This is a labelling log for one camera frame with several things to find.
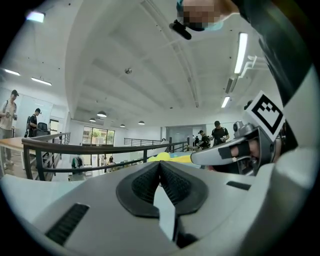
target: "white ceiling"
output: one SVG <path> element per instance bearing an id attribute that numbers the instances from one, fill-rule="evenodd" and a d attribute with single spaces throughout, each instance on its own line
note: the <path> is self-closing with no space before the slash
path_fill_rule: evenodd
<path id="1" fill-rule="evenodd" d="M 112 24 L 112 31 L 100 29 L 95 34 L 87 46 L 94 46 L 89 69 L 77 87 L 77 117 L 87 121 L 103 110 L 107 123 L 113 120 L 119 125 L 138 123 L 170 107 L 186 114 L 197 105 L 220 111 L 236 65 L 239 33 L 249 34 L 246 55 L 262 57 L 258 35 L 239 15 L 233 15 L 221 30 L 192 32 L 192 40 L 187 41 L 169 29 L 176 15 L 174 0 L 137 1 Z M 126 68 L 132 74 L 126 74 Z M 243 93 L 257 73 L 269 71 L 248 71 L 237 84 L 241 88 L 231 94 L 229 108 L 246 101 Z"/>
<path id="2" fill-rule="evenodd" d="M 249 34 L 246 56 L 263 56 L 258 35 L 239 15 L 221 30 L 191 31 L 187 41 L 169 29 L 177 18 L 175 0 L 51 0 L 39 11 L 46 14 L 44 23 L 27 21 L 1 66 L 21 73 L 6 75 L 8 83 L 24 85 L 26 93 L 57 96 L 74 119 L 87 122 L 105 111 L 108 126 L 135 126 L 140 120 L 153 125 L 170 107 L 181 120 L 181 113 L 189 119 L 189 113 L 238 110 L 266 86 L 277 94 L 269 71 L 249 70 L 221 110 L 239 33 Z M 132 74 L 125 74 L 126 68 Z"/>

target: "black vent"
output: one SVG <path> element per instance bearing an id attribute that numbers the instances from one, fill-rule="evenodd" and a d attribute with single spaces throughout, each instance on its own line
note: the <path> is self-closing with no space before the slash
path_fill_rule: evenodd
<path id="1" fill-rule="evenodd" d="M 48 238 L 63 246 L 79 222 L 85 216 L 89 206 L 76 203 L 45 234 Z"/>
<path id="2" fill-rule="evenodd" d="M 251 188 L 251 185 L 249 184 L 244 184 L 236 181 L 229 181 L 227 185 L 230 187 L 234 187 L 234 188 L 246 190 L 246 191 L 248 191 Z"/>
<path id="3" fill-rule="evenodd" d="M 226 88 L 225 88 L 225 93 L 226 94 L 228 94 L 230 92 L 230 88 L 231 88 L 232 82 L 233 82 L 233 80 L 231 78 L 229 78 L 228 84 L 226 85 Z"/>

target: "table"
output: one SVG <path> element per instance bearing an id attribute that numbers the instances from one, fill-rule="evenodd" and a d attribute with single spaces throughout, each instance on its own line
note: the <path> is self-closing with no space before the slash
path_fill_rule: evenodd
<path id="1" fill-rule="evenodd" d="M 4 148 L 7 148 L 7 149 L 11 149 L 11 150 L 15 150 L 15 151 L 20 152 L 22 168 L 25 169 L 24 145 L 22 144 L 22 139 L 23 139 L 23 137 L 0 139 L 0 147 L 4 147 Z M 30 150 L 30 154 L 35 155 L 36 152 L 34 150 Z M 4 167 L 3 164 L 4 163 L 2 162 L 2 157 L 0 157 L 0 166 L 2 168 Z"/>

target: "window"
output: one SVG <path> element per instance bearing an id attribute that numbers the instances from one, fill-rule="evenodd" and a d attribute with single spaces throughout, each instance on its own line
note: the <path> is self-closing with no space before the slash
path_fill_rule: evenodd
<path id="1" fill-rule="evenodd" d="M 108 130 L 93 128 L 91 144 L 106 145 Z"/>
<path id="2" fill-rule="evenodd" d="M 91 144 L 92 127 L 84 127 L 82 135 L 82 144 Z"/>
<path id="3" fill-rule="evenodd" d="M 115 131 L 114 130 L 108 130 L 107 136 L 106 136 L 106 144 L 107 145 L 113 145 L 115 140 Z"/>
<path id="4" fill-rule="evenodd" d="M 59 121 L 50 119 L 49 130 L 50 134 L 57 134 L 59 128 Z"/>
<path id="5" fill-rule="evenodd" d="M 85 126 L 82 135 L 83 145 L 113 145 L 115 131 Z"/>

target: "metal handrail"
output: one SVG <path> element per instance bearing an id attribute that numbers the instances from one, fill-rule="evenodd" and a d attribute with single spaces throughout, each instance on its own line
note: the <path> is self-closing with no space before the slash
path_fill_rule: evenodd
<path id="1" fill-rule="evenodd" d="M 65 133 L 57 133 L 57 134 L 52 134 L 52 135 L 43 135 L 43 136 L 37 136 L 37 137 L 31 137 L 31 138 L 23 138 L 22 139 L 22 144 L 23 140 L 31 140 L 31 141 L 42 141 L 42 142 L 47 142 L 55 138 L 62 137 L 64 135 L 68 135 L 71 132 L 65 132 Z"/>
<path id="2" fill-rule="evenodd" d="M 130 165 L 138 162 L 147 162 L 147 159 L 150 157 L 147 156 L 148 150 L 167 148 L 166 152 L 169 150 L 170 152 L 175 152 L 175 146 L 181 145 L 182 147 L 178 147 L 177 149 L 184 150 L 185 145 L 188 143 L 186 141 L 176 142 L 176 143 L 166 143 L 166 144 L 158 144 L 158 145 L 147 145 L 147 146 L 78 146 L 78 145 L 69 145 L 70 142 L 70 132 L 59 133 L 53 135 L 45 135 L 34 138 L 23 138 L 23 157 L 24 157 L 24 166 L 25 172 L 28 179 L 33 179 L 33 175 L 31 172 L 31 161 L 30 161 L 30 150 L 35 150 L 35 160 L 36 160 L 36 168 L 38 171 L 38 178 L 41 181 L 46 180 L 45 173 L 71 173 L 71 172 L 89 172 L 95 170 L 107 170 L 109 168 L 115 167 L 123 167 L 125 165 Z M 55 138 L 64 137 L 60 143 L 54 143 Z M 112 165 L 100 166 L 100 167 L 85 167 L 85 168 L 67 168 L 67 169 L 56 169 L 57 163 L 59 159 L 61 159 L 62 154 L 67 155 L 100 155 L 100 154 L 117 154 L 117 153 L 129 153 L 129 152 L 139 152 L 143 151 L 143 158 L 124 162 L 117 163 Z M 48 159 L 43 163 L 43 152 L 51 153 L 48 156 Z"/>
<path id="3" fill-rule="evenodd" d="M 78 145 L 64 145 L 53 144 L 40 140 L 23 138 L 22 144 L 31 150 L 42 150 L 43 152 L 59 153 L 67 155 L 95 155 L 95 154 L 116 154 L 116 153 L 130 153 L 144 150 L 161 149 L 170 146 L 187 144 L 186 141 L 176 142 L 171 144 L 160 144 L 150 146 L 114 146 L 114 147 L 100 147 L 100 146 L 78 146 Z"/>
<path id="4" fill-rule="evenodd" d="M 142 139 L 142 138 L 124 138 L 124 140 L 137 140 L 137 141 L 149 141 L 149 142 L 162 142 L 162 140 L 156 139 Z"/>

